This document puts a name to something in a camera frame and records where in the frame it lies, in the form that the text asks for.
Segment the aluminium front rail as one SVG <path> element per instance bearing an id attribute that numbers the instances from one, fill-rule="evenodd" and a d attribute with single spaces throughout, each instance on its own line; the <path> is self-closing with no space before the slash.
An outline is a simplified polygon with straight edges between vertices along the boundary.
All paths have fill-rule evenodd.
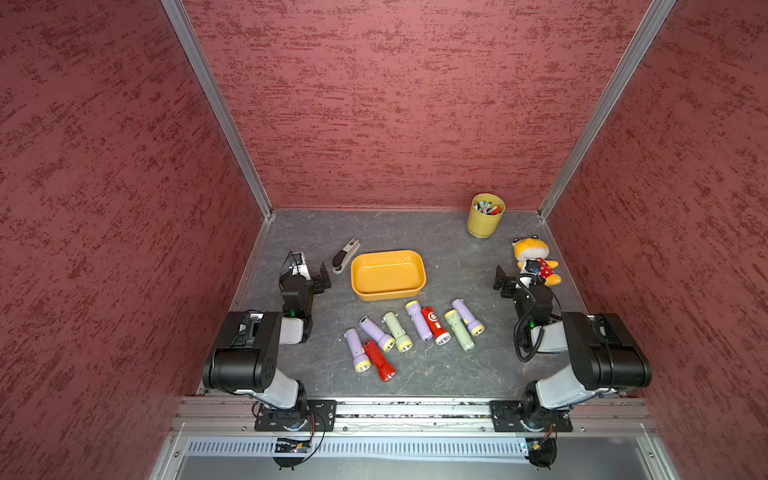
<path id="1" fill-rule="evenodd" d="M 640 398 L 593 398 L 563 413 L 556 426 L 526 428 L 507 400 L 471 397 L 337 397 L 335 406 L 311 402 L 337 436 L 543 436 L 657 437 L 659 431 Z M 260 404 L 245 397 L 185 397 L 171 423 L 173 433 L 255 434 L 262 426 L 282 428 Z"/>

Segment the green flashlight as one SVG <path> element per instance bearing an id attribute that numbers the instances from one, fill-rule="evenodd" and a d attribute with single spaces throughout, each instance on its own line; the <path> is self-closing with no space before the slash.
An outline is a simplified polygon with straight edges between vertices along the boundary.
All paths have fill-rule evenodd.
<path id="1" fill-rule="evenodd" d="M 457 340 L 463 351 L 469 352 L 475 348 L 475 343 L 456 309 L 446 312 L 444 320 L 452 330 L 453 337 Z"/>
<path id="2" fill-rule="evenodd" d="M 409 351 L 413 347 L 413 342 L 401 325 L 398 316 L 394 312 L 387 312 L 384 314 L 383 320 L 394 338 L 397 350 L 400 353 Z"/>

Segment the right corner aluminium post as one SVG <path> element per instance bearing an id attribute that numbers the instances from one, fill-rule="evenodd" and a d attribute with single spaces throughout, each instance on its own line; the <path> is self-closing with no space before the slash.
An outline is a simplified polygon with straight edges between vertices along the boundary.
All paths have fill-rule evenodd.
<path id="1" fill-rule="evenodd" d="M 675 4 L 675 0 L 652 0 L 650 2 L 587 123 L 538 210 L 538 216 L 543 223 L 548 221 Z"/>

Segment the yellow pen cup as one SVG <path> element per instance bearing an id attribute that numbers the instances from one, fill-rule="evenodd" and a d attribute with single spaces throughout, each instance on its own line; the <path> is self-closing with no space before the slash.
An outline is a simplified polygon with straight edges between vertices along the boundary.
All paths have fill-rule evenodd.
<path id="1" fill-rule="evenodd" d="M 495 216 L 479 214 L 475 210 L 474 205 L 480 201 L 489 201 L 494 204 L 500 204 L 504 210 L 501 214 Z M 470 213 L 467 221 L 468 232 L 476 238 L 489 238 L 496 231 L 505 210 L 506 204 L 500 197 L 490 193 L 480 193 L 475 195 L 471 202 Z"/>

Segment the left corner aluminium post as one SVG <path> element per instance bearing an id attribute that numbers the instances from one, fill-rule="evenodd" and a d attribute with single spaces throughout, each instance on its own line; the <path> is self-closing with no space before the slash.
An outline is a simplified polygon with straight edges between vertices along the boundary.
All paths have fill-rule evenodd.
<path id="1" fill-rule="evenodd" d="M 179 0 L 162 0 L 161 4 L 254 199 L 265 220 L 270 222 L 274 215 L 273 206 L 216 81 L 211 66 L 205 57 L 183 2 Z"/>

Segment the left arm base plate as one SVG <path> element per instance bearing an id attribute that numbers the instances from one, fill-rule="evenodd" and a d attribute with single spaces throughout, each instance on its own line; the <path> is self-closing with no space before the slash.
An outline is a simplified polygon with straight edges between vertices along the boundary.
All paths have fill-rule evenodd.
<path id="1" fill-rule="evenodd" d="M 261 405 L 256 413 L 256 432 L 312 433 L 334 429 L 338 402 L 330 399 L 300 400 L 290 409 Z"/>

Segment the yellow plush toy red dress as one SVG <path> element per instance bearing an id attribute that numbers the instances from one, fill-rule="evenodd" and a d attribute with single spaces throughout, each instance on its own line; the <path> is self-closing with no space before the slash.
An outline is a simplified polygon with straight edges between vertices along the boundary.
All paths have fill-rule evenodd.
<path id="1" fill-rule="evenodd" d="M 556 272 L 559 263 L 550 257 L 550 248 L 538 236 L 514 238 L 512 241 L 514 257 L 521 273 L 541 278 L 548 287 L 562 283 Z"/>

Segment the yellow plastic storage box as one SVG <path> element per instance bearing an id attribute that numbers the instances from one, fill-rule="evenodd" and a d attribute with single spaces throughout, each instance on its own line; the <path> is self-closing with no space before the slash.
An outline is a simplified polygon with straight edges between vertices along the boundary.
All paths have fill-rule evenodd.
<path id="1" fill-rule="evenodd" d="M 351 264 L 350 277 L 353 291 L 367 302 L 413 297 L 427 283 L 423 259 L 413 250 L 359 255 Z"/>

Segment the corner aluminium post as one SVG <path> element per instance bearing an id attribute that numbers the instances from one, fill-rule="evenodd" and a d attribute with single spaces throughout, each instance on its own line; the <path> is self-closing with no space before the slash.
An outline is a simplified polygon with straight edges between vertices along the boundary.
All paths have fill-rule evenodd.
<path id="1" fill-rule="evenodd" d="M 587 123 L 538 210 L 538 216 L 543 223 L 548 221 L 675 4 L 675 0 L 652 0 L 650 2 Z"/>
<path id="2" fill-rule="evenodd" d="M 161 4 L 254 199 L 265 220 L 270 222 L 274 215 L 273 206 L 216 81 L 211 66 L 205 57 L 183 2 L 179 0 L 162 0 Z"/>

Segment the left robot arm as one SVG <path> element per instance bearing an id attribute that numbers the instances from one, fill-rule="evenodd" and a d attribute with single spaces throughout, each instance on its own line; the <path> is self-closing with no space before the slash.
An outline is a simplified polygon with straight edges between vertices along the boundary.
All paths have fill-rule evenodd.
<path id="1" fill-rule="evenodd" d="M 267 420 L 288 431 L 311 419 L 306 390 L 277 367 L 279 348 L 306 343 L 313 328 L 314 297 L 331 287 L 325 265 L 309 271 L 305 255 L 289 252 L 278 282 L 282 309 L 226 314 L 202 370 L 207 390 L 249 396 L 266 410 Z"/>

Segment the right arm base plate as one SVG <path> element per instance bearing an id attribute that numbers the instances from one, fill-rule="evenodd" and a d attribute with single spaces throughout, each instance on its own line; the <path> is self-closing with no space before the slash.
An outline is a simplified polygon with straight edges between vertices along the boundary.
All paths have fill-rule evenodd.
<path id="1" fill-rule="evenodd" d="M 497 433 L 570 433 L 568 410 L 549 410 L 518 400 L 492 400 L 490 419 Z"/>

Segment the purple flashlight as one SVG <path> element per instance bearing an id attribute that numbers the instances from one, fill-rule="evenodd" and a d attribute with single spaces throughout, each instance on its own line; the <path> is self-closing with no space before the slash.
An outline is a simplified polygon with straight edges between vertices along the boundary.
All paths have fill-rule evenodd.
<path id="1" fill-rule="evenodd" d="M 422 314 L 422 308 L 417 300 L 412 300 L 406 304 L 406 312 L 408 313 L 412 323 L 414 324 L 417 333 L 422 341 L 430 341 L 433 339 L 433 334 L 428 326 L 428 323 Z"/>
<path id="2" fill-rule="evenodd" d="M 395 346 L 395 339 L 374 321 L 363 316 L 359 322 L 362 330 L 378 345 L 382 352 L 388 352 Z"/>
<path id="3" fill-rule="evenodd" d="M 459 313 L 461 320 L 472 336 L 479 336 L 485 331 L 483 323 L 475 317 L 463 299 L 453 300 L 452 306 Z"/>
<path id="4" fill-rule="evenodd" d="M 347 342 L 350 354 L 352 355 L 353 367 L 357 373 L 363 373 L 371 367 L 371 361 L 365 353 L 362 342 L 355 328 L 350 328 L 344 332 L 344 338 Z"/>

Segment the pens in cup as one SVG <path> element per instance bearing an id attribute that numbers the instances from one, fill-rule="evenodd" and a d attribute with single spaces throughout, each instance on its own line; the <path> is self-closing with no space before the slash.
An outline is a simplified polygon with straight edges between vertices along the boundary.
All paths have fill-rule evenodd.
<path id="1" fill-rule="evenodd" d="M 489 201 L 480 201 L 474 205 L 474 208 L 479 214 L 488 216 L 499 215 L 504 210 L 500 204 L 494 204 Z"/>

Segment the red flashlight lower left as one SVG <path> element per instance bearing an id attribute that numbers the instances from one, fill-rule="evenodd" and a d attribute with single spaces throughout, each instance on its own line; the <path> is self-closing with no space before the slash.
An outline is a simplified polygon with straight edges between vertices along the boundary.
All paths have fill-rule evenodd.
<path id="1" fill-rule="evenodd" d="M 378 371 L 383 382 L 389 382 L 396 376 L 395 368 L 388 362 L 379 346 L 372 340 L 363 343 L 363 349 Z"/>

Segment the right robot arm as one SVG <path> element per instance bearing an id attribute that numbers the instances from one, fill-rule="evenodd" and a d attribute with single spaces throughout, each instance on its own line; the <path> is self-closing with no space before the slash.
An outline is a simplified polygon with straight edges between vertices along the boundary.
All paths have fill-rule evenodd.
<path id="1" fill-rule="evenodd" d="M 530 382 L 518 400 L 490 404 L 498 431 L 568 431 L 573 406 L 650 385 L 650 363 L 618 315 L 554 314 L 554 292 L 532 273 L 511 276 L 497 267 L 493 289 L 513 301 L 518 316 L 513 348 L 519 361 L 527 363 L 538 354 L 566 353 L 569 358 L 555 374 Z"/>

